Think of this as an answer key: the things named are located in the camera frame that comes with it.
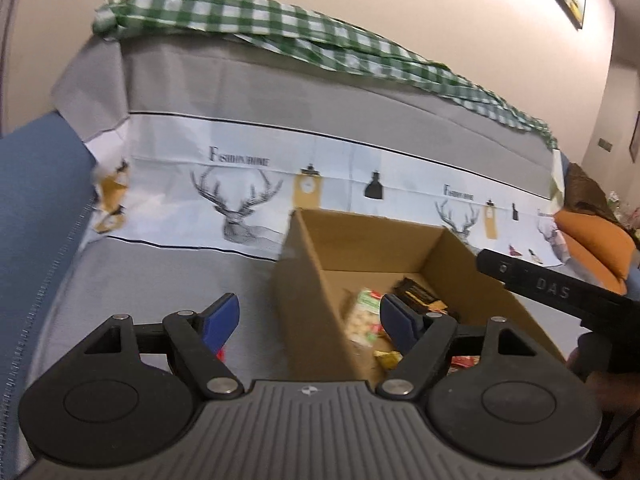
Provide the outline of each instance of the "sofa cushion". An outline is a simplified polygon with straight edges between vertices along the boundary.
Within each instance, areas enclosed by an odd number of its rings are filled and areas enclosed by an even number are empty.
[[[94,158],[58,114],[0,139],[0,477],[13,478],[18,400],[94,202]]]
[[[566,246],[569,249],[571,257],[578,260],[583,267],[591,272],[600,281],[603,288],[617,294],[626,293],[626,285],[623,280],[617,278],[600,260],[569,234],[565,232],[562,234],[564,235],[564,240],[566,241]]]
[[[620,226],[599,184],[577,164],[571,163],[564,181],[564,209],[572,213],[596,215]]]
[[[626,280],[631,255],[636,248],[631,236],[599,216],[562,209],[555,214],[555,218],[563,233],[584,246],[617,278]]]
[[[626,296],[634,301],[640,301],[640,269],[631,266],[626,279]]]

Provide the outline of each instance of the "cardboard box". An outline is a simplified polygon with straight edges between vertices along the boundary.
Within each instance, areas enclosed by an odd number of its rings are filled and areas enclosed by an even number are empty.
[[[558,348],[502,284],[476,271],[474,255],[447,229],[320,209],[297,209],[274,283],[291,378],[369,380],[383,371],[358,351],[344,321],[364,287],[382,294],[405,276],[434,292],[463,324],[515,322],[562,360]]]

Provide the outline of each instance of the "wall switch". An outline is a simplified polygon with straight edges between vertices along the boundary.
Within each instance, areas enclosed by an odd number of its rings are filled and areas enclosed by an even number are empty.
[[[607,142],[604,139],[600,139],[598,141],[598,146],[600,146],[604,150],[607,150],[609,153],[611,153],[611,149],[613,148],[613,144],[611,144],[610,142]]]

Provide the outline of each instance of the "brown cushion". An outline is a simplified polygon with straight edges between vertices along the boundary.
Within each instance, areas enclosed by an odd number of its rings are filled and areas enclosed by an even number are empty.
[[[593,274],[602,284],[603,288],[617,294],[626,294],[626,285],[623,280],[614,276],[600,260],[593,256],[593,254],[580,245],[576,240],[571,238],[571,236],[567,233],[562,234],[564,235],[564,240],[566,241],[566,246],[569,249],[571,257],[578,260],[585,269]]]
[[[599,216],[571,213],[564,209],[558,211],[555,218],[563,233],[584,246],[617,278],[626,280],[636,245],[623,229]]]
[[[564,178],[564,208],[572,213],[600,216],[620,225],[602,188],[574,162],[569,164]]]

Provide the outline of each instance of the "candy wrapper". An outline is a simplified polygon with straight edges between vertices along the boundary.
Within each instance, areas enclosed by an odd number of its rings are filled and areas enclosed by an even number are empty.
[[[447,375],[463,370],[464,368],[471,368],[476,366],[480,362],[479,355],[456,355],[451,358],[451,366],[447,371]]]
[[[394,370],[400,360],[402,359],[402,354],[400,352],[396,352],[395,350],[391,352],[381,352],[379,350],[373,351],[373,357],[376,358],[378,364],[382,366],[387,372],[389,370]]]
[[[368,288],[358,293],[346,322],[346,335],[357,345],[372,348],[374,341],[383,335],[380,325],[381,299],[381,294]]]

